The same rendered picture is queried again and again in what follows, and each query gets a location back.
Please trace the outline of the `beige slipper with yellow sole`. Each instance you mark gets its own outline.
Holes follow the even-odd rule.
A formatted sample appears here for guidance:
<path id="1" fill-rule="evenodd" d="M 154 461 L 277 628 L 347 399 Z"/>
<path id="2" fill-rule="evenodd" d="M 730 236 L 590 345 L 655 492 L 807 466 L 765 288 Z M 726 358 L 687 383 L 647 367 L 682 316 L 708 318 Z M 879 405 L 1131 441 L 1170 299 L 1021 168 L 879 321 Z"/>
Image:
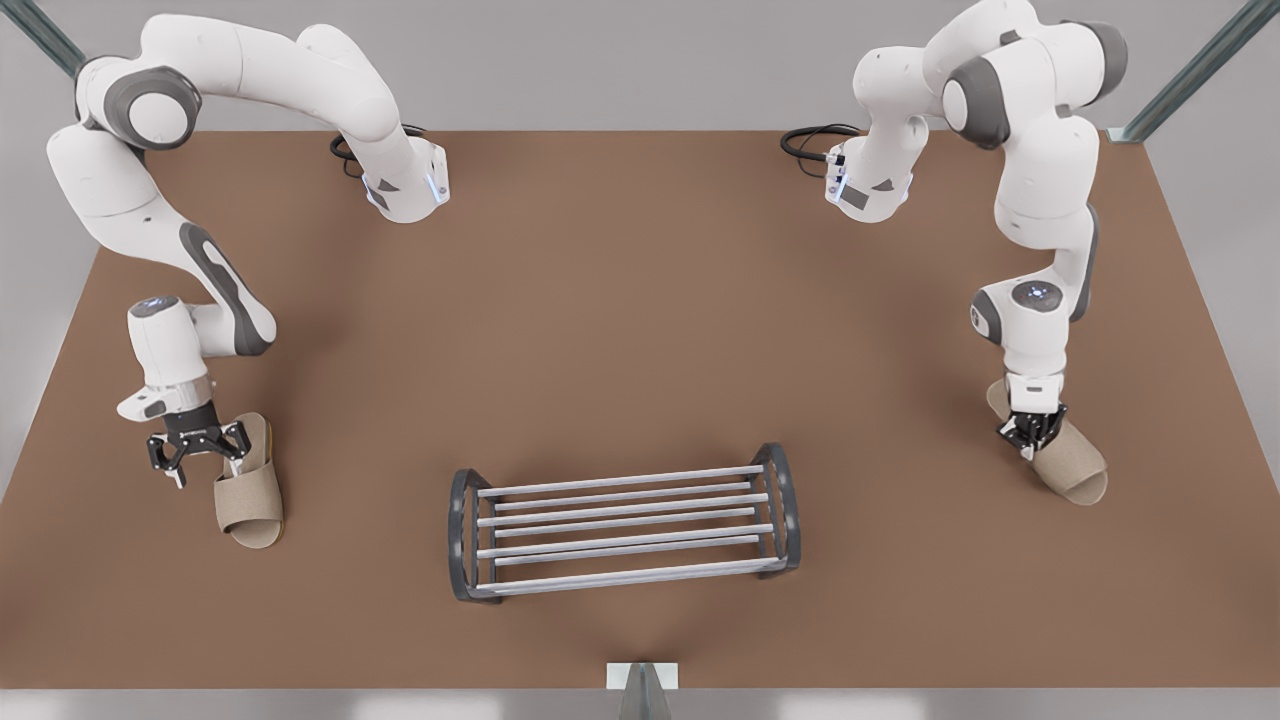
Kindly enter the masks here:
<path id="1" fill-rule="evenodd" d="M 1056 437 L 1036 450 L 1029 464 L 1047 487 L 1075 505 L 1100 502 L 1108 487 L 1103 455 L 1069 419 L 1061 420 Z"/>
<path id="2" fill-rule="evenodd" d="M 284 520 L 282 492 L 273 465 L 273 429 L 259 413 L 238 416 L 250 441 L 250 451 L 237 468 L 224 461 L 215 480 L 214 502 L 219 529 L 237 543 L 264 550 L 280 538 Z"/>

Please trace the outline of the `grey metal shoe rack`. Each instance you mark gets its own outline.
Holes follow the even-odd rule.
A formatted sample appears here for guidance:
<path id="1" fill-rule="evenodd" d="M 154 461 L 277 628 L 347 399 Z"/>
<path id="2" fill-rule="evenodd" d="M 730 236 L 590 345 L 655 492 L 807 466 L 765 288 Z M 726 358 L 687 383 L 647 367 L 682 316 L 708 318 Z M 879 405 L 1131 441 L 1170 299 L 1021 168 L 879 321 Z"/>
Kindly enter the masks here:
<path id="1" fill-rule="evenodd" d="M 797 493 L 781 445 L 735 468 L 525 486 L 472 468 L 452 480 L 447 518 L 457 600 L 710 577 L 777 577 L 799 568 Z"/>

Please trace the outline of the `silver frame post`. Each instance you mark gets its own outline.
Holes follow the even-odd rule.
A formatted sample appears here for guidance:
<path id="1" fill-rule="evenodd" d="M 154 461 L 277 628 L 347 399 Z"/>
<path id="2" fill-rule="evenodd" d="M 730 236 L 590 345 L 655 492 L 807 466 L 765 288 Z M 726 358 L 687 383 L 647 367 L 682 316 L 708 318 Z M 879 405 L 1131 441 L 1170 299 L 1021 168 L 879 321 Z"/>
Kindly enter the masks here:
<path id="1" fill-rule="evenodd" d="M 1112 143 L 1146 142 L 1277 14 L 1280 0 L 1247 0 L 1132 120 L 1107 128 L 1107 140 Z"/>
<path id="2" fill-rule="evenodd" d="M 678 665 L 609 662 L 605 688 L 623 692 L 618 720 L 672 720 L 666 692 L 678 689 Z"/>
<path id="3" fill-rule="evenodd" d="M 67 76 L 76 77 L 84 54 L 35 0 L 0 0 L 0 13 Z"/>

